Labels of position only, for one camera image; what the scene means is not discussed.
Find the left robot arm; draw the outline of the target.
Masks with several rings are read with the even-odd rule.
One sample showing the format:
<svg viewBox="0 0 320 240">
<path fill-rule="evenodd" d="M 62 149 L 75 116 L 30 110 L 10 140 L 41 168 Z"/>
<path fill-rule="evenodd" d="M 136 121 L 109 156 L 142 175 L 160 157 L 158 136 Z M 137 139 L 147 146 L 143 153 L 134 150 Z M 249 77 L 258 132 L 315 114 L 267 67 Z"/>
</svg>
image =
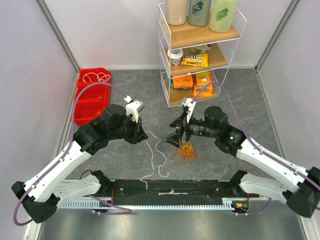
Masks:
<svg viewBox="0 0 320 240">
<path fill-rule="evenodd" d="M 17 181 L 11 189 L 31 221 L 39 224 L 49 219 L 59 207 L 80 197 L 106 196 L 110 180 L 100 170 L 88 177 L 62 186 L 61 182 L 81 163 L 105 148 L 112 140 L 136 145 L 148 138 L 139 112 L 144 104 L 134 100 L 126 106 L 111 104 L 101 116 L 82 125 L 67 146 L 43 170 L 26 182 Z"/>
</svg>

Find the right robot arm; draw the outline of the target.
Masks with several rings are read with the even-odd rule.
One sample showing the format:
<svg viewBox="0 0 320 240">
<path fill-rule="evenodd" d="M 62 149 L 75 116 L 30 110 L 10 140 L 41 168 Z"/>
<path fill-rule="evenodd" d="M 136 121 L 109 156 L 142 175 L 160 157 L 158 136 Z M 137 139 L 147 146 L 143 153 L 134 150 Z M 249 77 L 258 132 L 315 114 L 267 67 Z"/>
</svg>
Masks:
<svg viewBox="0 0 320 240">
<path fill-rule="evenodd" d="M 182 138 L 191 136 L 214 138 L 214 144 L 226 154 L 246 161 L 271 178 L 257 177 L 246 171 L 238 171 L 236 179 L 229 184 L 229 191 L 235 197 L 244 193 L 257 194 L 281 201 L 296 214 L 311 218 L 320 203 L 320 170 L 296 165 L 269 151 L 253 138 L 230 125 L 228 116 L 218 106 L 210 106 L 204 111 L 204 119 L 192 116 L 192 110 L 184 106 L 183 113 L 169 126 L 175 132 L 165 138 L 165 142 L 182 147 Z"/>
</svg>

